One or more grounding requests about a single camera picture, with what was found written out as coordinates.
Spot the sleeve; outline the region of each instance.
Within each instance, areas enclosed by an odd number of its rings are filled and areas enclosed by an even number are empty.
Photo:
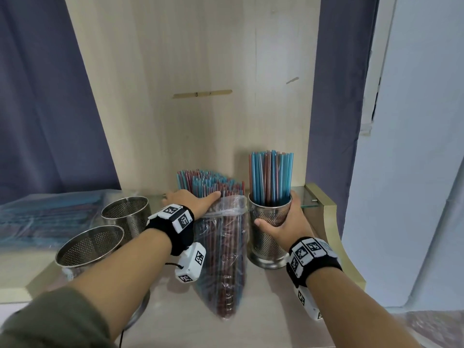
[[[100,313],[73,288],[41,294],[3,324],[0,347],[113,347]]]

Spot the perforated metal cup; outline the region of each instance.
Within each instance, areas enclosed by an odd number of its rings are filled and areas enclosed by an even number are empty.
[[[284,223],[290,210],[290,201],[282,206],[260,206],[251,201],[248,195],[250,220],[252,232],[248,247],[248,258],[250,261],[263,269],[279,269],[287,262],[287,252],[266,233],[260,231],[254,224],[257,218],[266,220],[270,225],[278,227]]]
[[[150,204],[145,197],[122,198],[101,211],[101,217],[107,225],[117,225],[124,229],[123,243],[143,232],[150,215]]]
[[[123,238],[124,230],[119,226],[91,228],[62,246],[55,256],[55,262],[70,281],[118,249]]]

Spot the wooden wall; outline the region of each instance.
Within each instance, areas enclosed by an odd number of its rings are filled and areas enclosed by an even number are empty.
[[[194,168],[247,181],[264,149],[294,152],[305,184],[321,0],[66,3],[122,188],[161,193]]]

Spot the black cable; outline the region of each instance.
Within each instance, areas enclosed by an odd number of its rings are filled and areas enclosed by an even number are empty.
[[[174,265],[177,266],[179,269],[183,269],[183,266],[180,266],[178,263],[165,263],[165,265]]]
[[[124,330],[121,332],[121,338],[119,339],[119,348],[121,348],[121,345],[123,344],[123,334]]]

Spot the person's right arm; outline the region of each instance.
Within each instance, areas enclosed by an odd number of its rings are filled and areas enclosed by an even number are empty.
[[[314,237],[298,195],[292,192],[292,198],[282,226],[273,227],[261,219],[255,221],[287,251],[299,238]],[[306,285],[337,348],[421,347],[383,307],[339,269],[319,269],[307,278]]]

